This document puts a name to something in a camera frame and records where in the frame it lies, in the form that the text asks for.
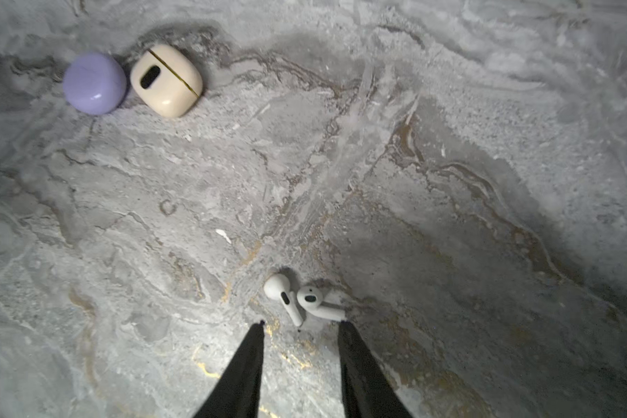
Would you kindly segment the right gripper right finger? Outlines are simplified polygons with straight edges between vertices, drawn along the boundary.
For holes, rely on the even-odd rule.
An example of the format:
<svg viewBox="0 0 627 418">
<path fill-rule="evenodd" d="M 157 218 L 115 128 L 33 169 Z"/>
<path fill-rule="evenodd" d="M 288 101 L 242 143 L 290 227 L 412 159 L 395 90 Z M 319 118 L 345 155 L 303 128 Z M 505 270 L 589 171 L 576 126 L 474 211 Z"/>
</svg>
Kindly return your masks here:
<svg viewBox="0 0 627 418">
<path fill-rule="evenodd" d="M 339 324 L 338 345 L 345 416 L 410 418 L 353 323 Z"/>
</svg>

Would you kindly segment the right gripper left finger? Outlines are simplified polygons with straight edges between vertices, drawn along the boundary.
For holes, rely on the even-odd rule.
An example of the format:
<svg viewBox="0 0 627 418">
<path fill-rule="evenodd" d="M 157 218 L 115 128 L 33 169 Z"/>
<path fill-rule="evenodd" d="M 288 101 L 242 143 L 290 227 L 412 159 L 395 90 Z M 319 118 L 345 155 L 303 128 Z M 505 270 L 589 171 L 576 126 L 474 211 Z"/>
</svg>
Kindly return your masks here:
<svg viewBox="0 0 627 418">
<path fill-rule="evenodd" d="M 264 325 L 254 323 L 194 417 L 259 416 L 264 362 Z"/>
</svg>

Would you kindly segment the beige earbud charging case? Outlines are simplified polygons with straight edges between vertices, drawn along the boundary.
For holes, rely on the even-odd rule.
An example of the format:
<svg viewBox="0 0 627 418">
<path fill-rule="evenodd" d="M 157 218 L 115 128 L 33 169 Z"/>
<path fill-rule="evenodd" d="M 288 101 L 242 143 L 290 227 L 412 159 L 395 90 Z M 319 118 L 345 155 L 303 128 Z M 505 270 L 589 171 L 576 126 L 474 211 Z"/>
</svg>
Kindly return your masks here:
<svg viewBox="0 0 627 418">
<path fill-rule="evenodd" d="M 185 115 L 202 96 L 200 71 L 170 45 L 155 45 L 132 66 L 133 90 L 153 111 L 165 118 Z"/>
</svg>

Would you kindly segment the purple earbud case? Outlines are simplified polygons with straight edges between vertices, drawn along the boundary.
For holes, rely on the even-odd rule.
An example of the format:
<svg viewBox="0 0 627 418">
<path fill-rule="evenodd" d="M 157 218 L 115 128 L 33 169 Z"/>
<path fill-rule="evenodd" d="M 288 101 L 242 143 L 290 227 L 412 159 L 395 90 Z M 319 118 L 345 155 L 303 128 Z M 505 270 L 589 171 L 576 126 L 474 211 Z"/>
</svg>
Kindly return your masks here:
<svg viewBox="0 0 627 418">
<path fill-rule="evenodd" d="M 82 113 L 103 115 L 115 110 L 127 92 L 123 68 L 110 55 L 90 52 L 67 68 L 63 91 L 67 102 Z"/>
</svg>

